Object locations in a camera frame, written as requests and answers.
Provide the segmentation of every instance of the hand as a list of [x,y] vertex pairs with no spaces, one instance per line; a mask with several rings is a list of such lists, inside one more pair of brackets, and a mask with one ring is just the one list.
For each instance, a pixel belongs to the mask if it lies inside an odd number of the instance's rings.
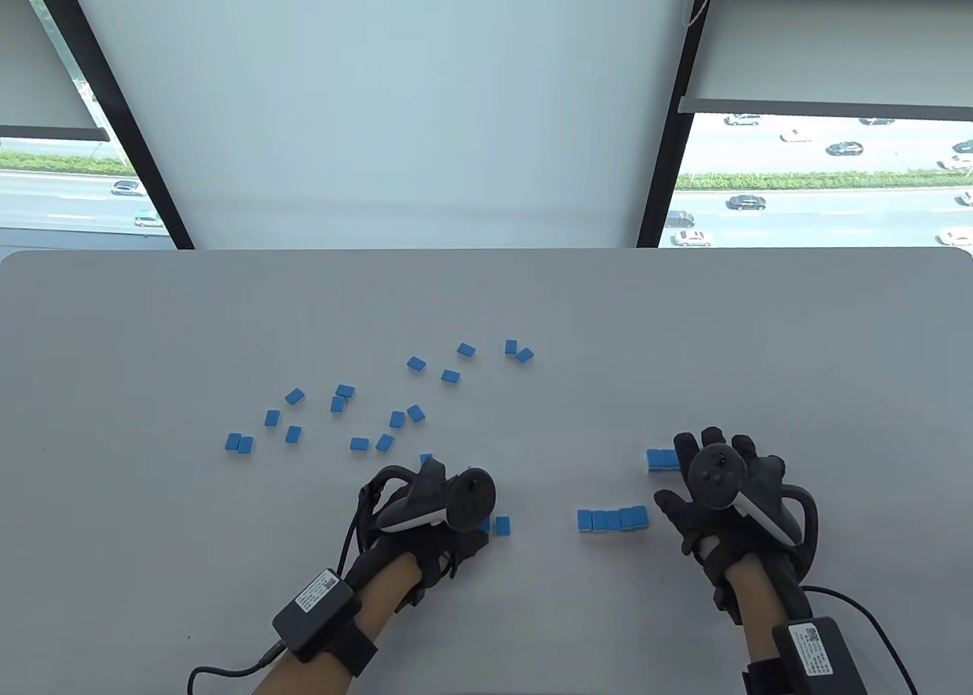
[[[703,447],[726,444],[722,430],[717,427],[703,430],[701,439]],[[699,445],[696,444],[696,438],[688,432],[677,434],[672,442],[679,456],[679,470],[688,486],[689,467],[699,452]],[[776,456],[760,458],[753,440],[743,434],[734,436],[730,445],[743,458],[751,475],[760,474],[768,480],[769,485],[775,486],[777,491],[781,490],[783,461]],[[739,624],[740,611],[733,587],[727,582],[726,573],[749,553],[756,554],[763,563],[788,615],[791,618],[810,616],[807,598],[798,586],[810,568],[810,560],[805,560],[795,549],[778,543],[757,522],[750,517],[743,517],[732,507],[714,510],[695,500],[687,502],[672,490],[658,491],[654,500],[682,534],[683,555],[692,553],[716,587],[713,600],[717,608],[729,613],[734,622]]]

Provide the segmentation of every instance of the white window shade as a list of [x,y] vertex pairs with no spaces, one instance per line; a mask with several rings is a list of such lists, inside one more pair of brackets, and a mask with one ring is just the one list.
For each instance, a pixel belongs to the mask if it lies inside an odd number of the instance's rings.
[[973,0],[712,0],[684,112],[973,120]]
[[28,0],[0,0],[0,138],[108,139]]
[[196,246],[634,246],[684,0],[79,0]]

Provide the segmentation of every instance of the black cable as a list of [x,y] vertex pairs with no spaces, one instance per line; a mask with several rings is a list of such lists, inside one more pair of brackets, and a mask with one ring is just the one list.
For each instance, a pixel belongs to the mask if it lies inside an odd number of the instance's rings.
[[222,667],[197,667],[189,674],[189,682],[185,684],[185,695],[192,695],[192,682],[195,681],[197,674],[218,674],[222,678],[245,678],[248,674],[254,674],[255,671],[263,670],[264,667],[267,667],[277,657],[281,656],[285,649],[287,647],[284,646],[284,643],[278,640],[277,644],[274,644],[274,646],[264,653],[264,656],[257,661],[256,665],[251,665],[245,670],[224,670]]
[[892,659],[895,661],[895,666],[899,668],[899,673],[902,674],[903,680],[906,681],[906,686],[909,688],[911,695],[918,695],[918,690],[915,689],[915,683],[911,681],[909,671],[906,670],[906,666],[903,663],[902,658],[899,657],[899,653],[897,653],[895,647],[892,646],[889,635],[886,635],[886,631],[882,628],[882,625],[879,624],[879,620],[872,615],[871,611],[868,611],[868,609],[862,607],[861,604],[858,604],[858,601],[855,601],[854,598],[849,597],[849,595],[842,594],[840,591],[835,591],[834,589],[827,589],[823,586],[802,586],[800,587],[800,590],[808,591],[813,594],[833,595],[834,598],[840,598],[845,602],[845,604],[850,604],[852,607],[855,607],[861,611],[865,618],[872,623],[873,627],[875,627],[875,631],[879,633],[879,636],[882,637],[882,642],[885,643],[886,649],[888,649],[889,654],[892,655]]

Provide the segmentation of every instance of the white table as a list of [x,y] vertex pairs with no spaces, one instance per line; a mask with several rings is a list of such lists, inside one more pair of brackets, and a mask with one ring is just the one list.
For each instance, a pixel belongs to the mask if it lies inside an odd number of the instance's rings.
[[[644,449],[708,424],[816,496],[809,583],[872,608],[923,692],[967,687],[959,251],[40,252],[3,261],[0,306],[4,692],[171,694],[197,664],[246,666],[337,562],[358,487],[432,451],[493,473],[513,535],[396,617],[355,691],[742,693],[743,634],[654,507],[645,532],[576,528],[579,507],[678,486]],[[358,393],[334,420],[339,382]],[[348,451],[411,403],[426,423],[387,458]],[[230,431],[256,434],[252,458],[223,451]],[[904,692],[858,613],[813,602],[871,692]]]

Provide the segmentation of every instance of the car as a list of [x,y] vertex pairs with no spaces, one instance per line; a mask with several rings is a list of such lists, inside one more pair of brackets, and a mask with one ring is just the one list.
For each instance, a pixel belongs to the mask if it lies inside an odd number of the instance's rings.
[[142,186],[142,181],[133,178],[122,178],[112,183],[112,194],[115,195],[148,195]]
[[727,125],[760,125],[763,115],[726,115],[723,122]]
[[814,138],[800,129],[786,129],[781,133],[781,140],[784,142],[812,142]]
[[955,226],[936,236],[939,243],[946,246],[970,246],[973,244],[973,226]]
[[139,211],[135,215],[135,226],[164,226],[163,219],[159,218],[159,212],[155,208],[149,211]]
[[682,229],[682,228],[693,228],[696,225],[696,219],[692,213],[687,213],[685,211],[670,211],[666,214],[666,228],[667,229]]
[[672,235],[677,246],[712,246],[713,237],[701,230],[678,230]]
[[828,155],[861,155],[865,152],[865,146],[854,140],[836,142],[826,148]]
[[734,195],[727,201],[727,208],[736,211],[764,211],[764,208],[767,208],[767,198],[762,198],[760,195]]

